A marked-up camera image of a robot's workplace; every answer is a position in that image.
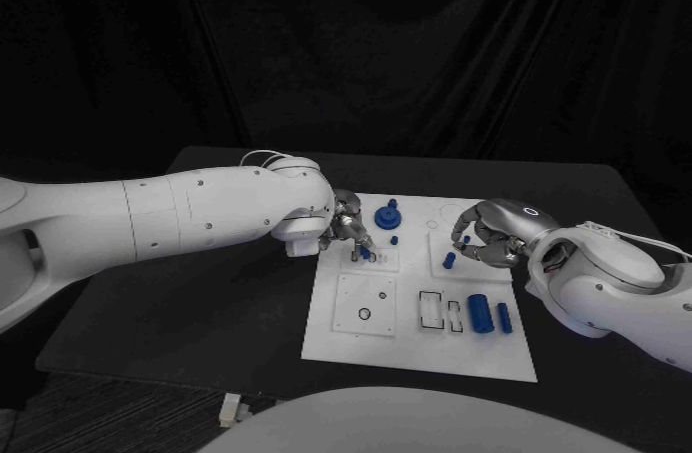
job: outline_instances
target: blue knob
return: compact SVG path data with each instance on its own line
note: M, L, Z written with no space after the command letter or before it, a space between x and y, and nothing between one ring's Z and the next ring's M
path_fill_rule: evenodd
M509 319L509 310L506 303L497 303L497 313L500 315L501 331L511 333L511 320Z
M442 266L449 270L451 265L454 265L454 259L457 258L457 255L454 253L447 253L447 258L444 259Z
M468 312L471 314L472 331L475 333L490 333L494 331L485 295L471 295L468 297Z
M393 230L400 225L400 213L396 209L396 200L392 198L386 206L374 212L374 224L383 230Z

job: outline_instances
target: dark floor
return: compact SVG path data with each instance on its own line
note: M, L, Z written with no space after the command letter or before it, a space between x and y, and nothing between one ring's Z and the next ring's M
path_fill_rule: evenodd
M17 413L5 453L194 452L227 431L222 401L220 392L50 373ZM274 403L243 402L253 413ZM0 410L0 452L14 414Z

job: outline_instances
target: cable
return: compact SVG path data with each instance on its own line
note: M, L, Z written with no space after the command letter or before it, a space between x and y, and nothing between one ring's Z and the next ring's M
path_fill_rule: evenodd
M278 154L278 155L269 156L269 158L268 158L266 161L262 163L262 166L261 166L259 168L263 168L263 167L266 166L266 163L268 163L274 158L285 158L285 155Z
M18 420L18 410L14 410L14 417L11 419L10 432L7 433L7 439L4 440L1 453L7 453L7 448L10 447L10 442L11 442L11 439L14 438L14 429L17 427L17 420Z
M664 248L666 250L670 250L674 253L677 253L682 256L682 261L684 263L689 263L689 258L692 258L692 255L689 253L684 253L680 248L677 248L670 243L666 243L664 241L654 240L651 238L645 238L644 236L632 235L630 233L624 233L622 231L614 230L612 228L609 228L607 226L602 226L598 223L594 223L592 221L586 221L583 223L583 227L585 228L589 228L589 227L594 228L595 227L596 229L608 230L612 233L624 236L625 238L630 238L635 241L640 241L641 243L647 243L648 245L657 246L658 248Z
M284 157L289 157L291 155L286 155L284 153L279 153L278 151L274 151L274 150L255 150L255 151L250 151L243 157L242 157L242 160L240 160L240 165L245 163L245 158L249 156L249 155L253 155L255 153L274 153L276 155L281 155Z

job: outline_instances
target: black table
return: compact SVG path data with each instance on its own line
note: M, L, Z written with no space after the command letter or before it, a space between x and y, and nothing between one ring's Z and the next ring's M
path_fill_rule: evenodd
M246 150L186 148L168 173L236 165ZM520 199L563 225L589 219L658 237L617 173L601 165L308 153L331 186L363 193ZM658 261L673 257L647 251ZM513 288L537 384L299 359L317 257L286 258L269 236L95 275L37 358L44 371L289 399L387 385L519 406L648 451L692 449L692 375L615 334L588 339Z

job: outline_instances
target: white board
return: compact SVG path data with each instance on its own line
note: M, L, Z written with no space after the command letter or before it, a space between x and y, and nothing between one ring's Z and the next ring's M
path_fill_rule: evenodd
M458 252L452 269L444 270L441 267L447 252L454 251L449 234L458 215L480 200L364 193L357 193L357 196L363 224L374 244L387 255L387 262L351 262L353 241L333 242L320 253L301 358L536 382L509 270L490 268L464 258ZM374 211L386 206L390 198L397 202L402 223L395 230L386 231L374 225L373 217ZM472 244L483 244L472 229L465 234ZM397 236L397 245L390 245L392 235ZM344 285L369 285L359 288L363 297L357 301L353 299L354 303L347 307L341 307L344 298L343 294L338 295L343 276L348 278ZM377 322L382 323L372 322L370 325L367 322L374 320L373 316L367 320L357 317L360 308L370 307L359 305L370 302L367 304L373 309L383 306L386 300L370 293L385 286L377 282L386 279L392 279L395 287L393 295L385 292L393 304L386 311L393 316L386 316L385 320L385 316L377 315ZM444 329L423 328L421 325L421 291L439 294ZM490 304L494 331L485 334L474 333L471 328L467 297L475 293L487 296ZM458 313L452 315L448 311L449 301L459 306ZM510 334L504 334L500 328L500 302L506 303L509 309ZM336 326L343 325L334 322L341 315L351 322L347 331L338 331L337 328L344 328ZM455 321L449 319L461 323L462 332L452 331ZM393 332L385 331L389 327L382 329L382 324L393 325Z

